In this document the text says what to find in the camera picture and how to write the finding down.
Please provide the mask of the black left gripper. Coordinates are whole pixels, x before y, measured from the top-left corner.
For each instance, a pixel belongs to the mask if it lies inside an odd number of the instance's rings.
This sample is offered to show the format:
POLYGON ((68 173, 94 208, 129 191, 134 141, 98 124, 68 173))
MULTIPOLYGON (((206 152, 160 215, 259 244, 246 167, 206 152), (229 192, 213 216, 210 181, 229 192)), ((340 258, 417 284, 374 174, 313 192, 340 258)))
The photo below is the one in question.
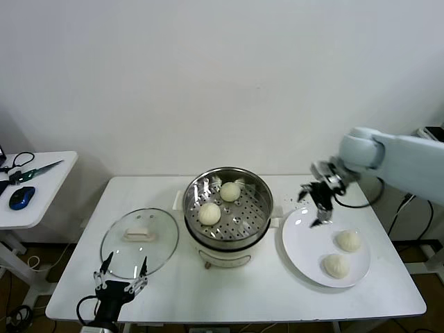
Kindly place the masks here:
POLYGON ((144 258, 139 276, 131 283, 120 281, 105 281, 105 276, 114 253, 111 252, 103 261, 99 271, 94 271, 96 297, 100 301, 95 321, 115 323, 119 318, 121 308, 134 300, 140 291, 148 284, 147 257, 144 258))

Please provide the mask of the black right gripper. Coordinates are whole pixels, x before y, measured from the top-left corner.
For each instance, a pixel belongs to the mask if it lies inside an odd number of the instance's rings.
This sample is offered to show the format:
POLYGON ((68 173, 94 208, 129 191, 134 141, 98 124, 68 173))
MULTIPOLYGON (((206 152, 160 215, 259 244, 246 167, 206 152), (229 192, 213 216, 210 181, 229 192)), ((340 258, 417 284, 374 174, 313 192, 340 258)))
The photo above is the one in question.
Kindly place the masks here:
POLYGON ((327 183, 311 182, 309 185, 302 185, 298 193, 298 202, 301 202, 307 194, 310 194, 315 205, 320 208, 317 210, 316 218, 311 223, 310 228, 331 223, 334 192, 327 183))

